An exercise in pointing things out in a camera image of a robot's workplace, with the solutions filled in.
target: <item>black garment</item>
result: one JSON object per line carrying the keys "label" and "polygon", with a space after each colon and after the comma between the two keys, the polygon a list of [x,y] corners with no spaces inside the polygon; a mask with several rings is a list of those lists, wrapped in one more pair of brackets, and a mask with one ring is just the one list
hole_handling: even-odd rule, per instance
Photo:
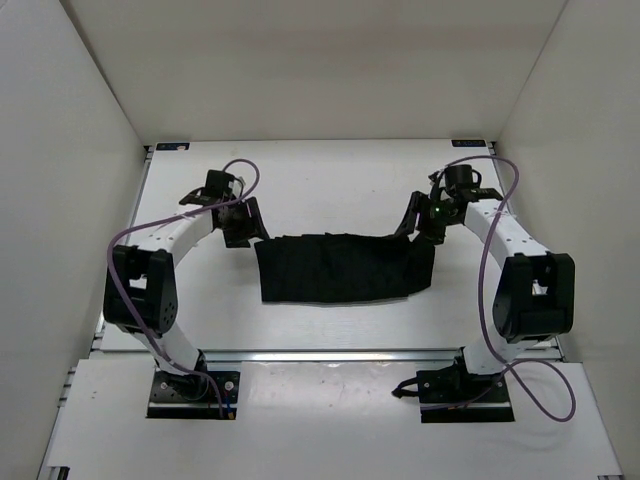
{"label": "black garment", "polygon": [[431,285],[435,247],[417,237],[303,235],[255,244],[263,302],[403,298]]}

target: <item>black mounting plate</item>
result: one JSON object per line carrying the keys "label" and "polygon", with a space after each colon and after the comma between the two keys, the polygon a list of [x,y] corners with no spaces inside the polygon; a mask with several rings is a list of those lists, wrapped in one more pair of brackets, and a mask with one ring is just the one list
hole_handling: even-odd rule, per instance
{"label": "black mounting plate", "polygon": [[420,370],[417,372],[418,398],[422,423],[489,423],[513,422],[513,409],[509,391],[504,381],[498,382],[482,398],[468,406],[452,409],[426,410],[426,406],[459,403],[477,397],[492,385],[491,380],[467,383],[464,395],[460,390],[446,388],[450,385],[449,372],[441,370]]}
{"label": "black mounting plate", "polygon": [[[240,389],[240,372],[209,370],[207,372],[216,382],[222,395],[223,418],[220,418],[220,409],[215,393],[209,391],[199,399],[187,399],[165,382],[163,372],[156,370],[151,384],[149,403],[147,405],[147,418],[175,418],[175,419],[201,419],[201,420],[234,420],[238,414],[238,392]],[[231,390],[225,389],[227,382],[233,383]],[[229,399],[230,409],[225,403]]]}

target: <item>black cloth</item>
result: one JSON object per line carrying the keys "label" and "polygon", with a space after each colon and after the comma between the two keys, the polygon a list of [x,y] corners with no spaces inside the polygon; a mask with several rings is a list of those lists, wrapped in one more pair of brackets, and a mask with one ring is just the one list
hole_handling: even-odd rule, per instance
{"label": "black cloth", "polygon": [[417,237],[302,235],[255,244],[263,302],[404,298],[431,285],[435,247]]}

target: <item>white table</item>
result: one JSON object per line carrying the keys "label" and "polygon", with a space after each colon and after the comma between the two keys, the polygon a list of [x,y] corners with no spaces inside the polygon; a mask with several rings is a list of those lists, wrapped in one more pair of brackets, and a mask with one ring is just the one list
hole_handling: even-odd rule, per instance
{"label": "white table", "polygon": [[[255,196],[272,237],[386,235],[402,219],[411,192],[429,192],[429,174],[457,158],[487,153],[483,147],[454,148],[449,140],[191,143],[186,151],[154,153],[135,222],[173,213],[180,198],[204,183],[208,169],[243,157],[260,167]],[[499,188],[491,161],[474,166],[484,186]],[[246,166],[232,171],[253,179]],[[222,234],[214,233],[177,269],[178,321],[207,351],[455,349],[479,335],[475,290],[481,248],[464,227],[448,229],[445,244],[436,249],[432,286],[408,300],[263,305],[253,248],[225,249]],[[490,262],[488,305],[498,279],[499,269]],[[142,349],[113,325],[107,325],[101,348]]]}
{"label": "white table", "polygon": [[[596,480],[619,475],[582,365],[573,421],[546,419],[507,376],[516,421],[421,424],[390,391],[412,363],[244,363],[236,421],[146,419],[153,364],[80,362],[47,461],[68,480]],[[549,369],[521,367],[552,412],[569,401]]]}

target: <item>gray wall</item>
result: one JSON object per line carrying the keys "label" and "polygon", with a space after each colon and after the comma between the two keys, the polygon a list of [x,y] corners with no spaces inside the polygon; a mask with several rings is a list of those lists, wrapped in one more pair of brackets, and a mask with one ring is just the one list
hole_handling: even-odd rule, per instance
{"label": "gray wall", "polygon": [[55,0],[0,7],[0,478],[35,478],[144,151]]}
{"label": "gray wall", "polygon": [[63,0],[144,142],[497,138],[564,0]]}
{"label": "gray wall", "polygon": [[516,211],[576,261],[565,341],[584,361],[621,465],[640,478],[640,2],[567,5],[502,133]]}

